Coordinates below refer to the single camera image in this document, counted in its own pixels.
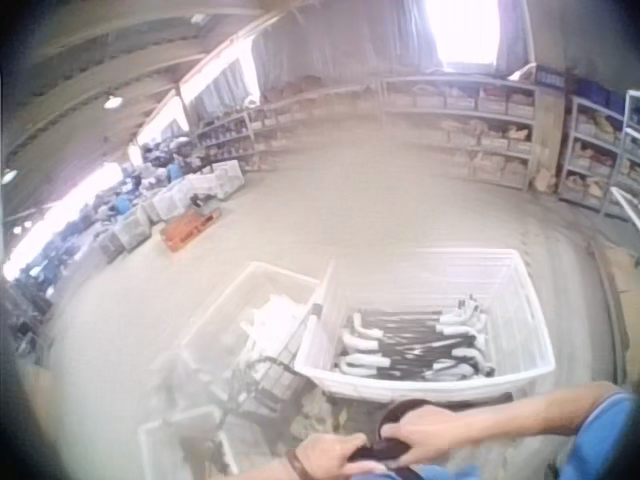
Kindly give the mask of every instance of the blue crate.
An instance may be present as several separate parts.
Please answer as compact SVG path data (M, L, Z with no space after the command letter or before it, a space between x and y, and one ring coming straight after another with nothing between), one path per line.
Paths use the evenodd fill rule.
M600 105L609 108L609 90L602 85L591 80L580 79L576 85L576 95Z
M609 110L624 116L626 98L617 92L609 92Z

